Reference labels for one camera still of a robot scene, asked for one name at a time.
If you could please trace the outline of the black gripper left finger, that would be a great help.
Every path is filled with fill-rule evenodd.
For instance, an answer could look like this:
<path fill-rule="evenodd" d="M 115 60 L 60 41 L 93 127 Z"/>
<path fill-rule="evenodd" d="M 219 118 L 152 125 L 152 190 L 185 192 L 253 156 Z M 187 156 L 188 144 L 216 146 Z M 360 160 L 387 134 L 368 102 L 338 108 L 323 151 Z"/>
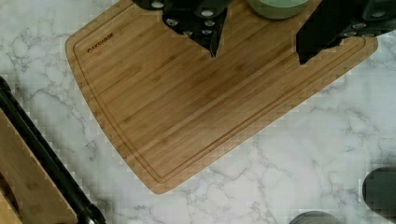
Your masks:
<path fill-rule="evenodd" d="M 145 10 L 160 10 L 163 23 L 215 58 L 228 7 L 233 0 L 132 0 Z"/>

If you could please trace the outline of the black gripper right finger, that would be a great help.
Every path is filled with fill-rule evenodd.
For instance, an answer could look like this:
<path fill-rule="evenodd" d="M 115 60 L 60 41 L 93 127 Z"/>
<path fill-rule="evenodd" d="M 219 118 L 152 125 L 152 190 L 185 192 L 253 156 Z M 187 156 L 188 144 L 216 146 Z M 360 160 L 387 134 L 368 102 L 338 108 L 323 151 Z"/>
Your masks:
<path fill-rule="evenodd" d="M 300 64 L 343 39 L 395 30 L 396 0 L 322 0 L 296 35 Z"/>

